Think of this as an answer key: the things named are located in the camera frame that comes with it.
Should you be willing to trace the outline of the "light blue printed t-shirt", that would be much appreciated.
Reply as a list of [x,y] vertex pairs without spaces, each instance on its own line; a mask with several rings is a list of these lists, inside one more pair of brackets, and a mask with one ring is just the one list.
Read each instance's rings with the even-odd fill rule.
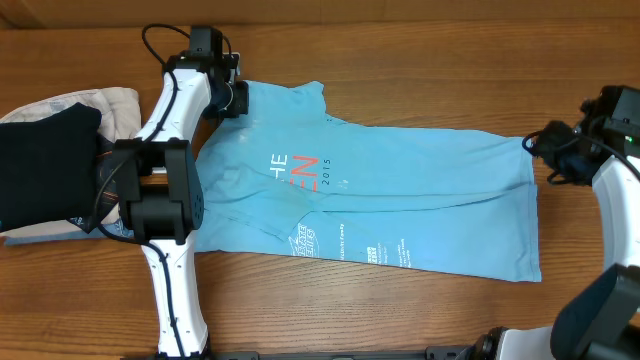
[[537,187],[517,137],[373,127],[323,86],[253,82],[199,152],[200,252],[247,252],[538,282]]

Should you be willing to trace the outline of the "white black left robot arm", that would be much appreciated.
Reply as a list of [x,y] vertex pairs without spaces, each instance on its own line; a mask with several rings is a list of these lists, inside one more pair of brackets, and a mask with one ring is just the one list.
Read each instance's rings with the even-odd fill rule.
[[159,320],[157,359],[212,356],[194,261],[204,196],[192,141],[202,117],[247,113],[248,86],[238,78],[239,63],[237,52],[171,57],[150,118],[134,138],[114,147],[120,216],[151,273]]

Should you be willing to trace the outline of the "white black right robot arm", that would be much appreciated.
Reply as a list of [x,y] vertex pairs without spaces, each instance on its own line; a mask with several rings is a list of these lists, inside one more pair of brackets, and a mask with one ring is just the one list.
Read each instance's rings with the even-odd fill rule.
[[639,128],[552,121],[530,134],[527,150],[562,176],[589,185],[600,207],[604,272],[569,302],[549,327],[492,329],[461,359],[636,359],[639,329]]

